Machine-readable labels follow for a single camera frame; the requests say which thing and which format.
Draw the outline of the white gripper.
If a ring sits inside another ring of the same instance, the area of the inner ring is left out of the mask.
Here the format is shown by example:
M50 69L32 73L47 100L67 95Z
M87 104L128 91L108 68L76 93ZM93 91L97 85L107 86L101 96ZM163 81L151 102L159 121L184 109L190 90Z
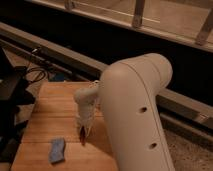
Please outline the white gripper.
M86 137L92 131L92 123L94 120L94 105L93 104L79 104L78 105L78 132L80 133L83 126L86 128Z

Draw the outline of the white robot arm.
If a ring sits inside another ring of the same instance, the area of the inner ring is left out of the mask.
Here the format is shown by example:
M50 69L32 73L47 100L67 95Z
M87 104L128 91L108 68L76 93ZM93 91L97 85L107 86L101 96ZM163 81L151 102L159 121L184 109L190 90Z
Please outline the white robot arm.
M156 104L171 78L169 60L148 53L109 65L75 91L79 131L90 133L99 106L119 171L175 171Z

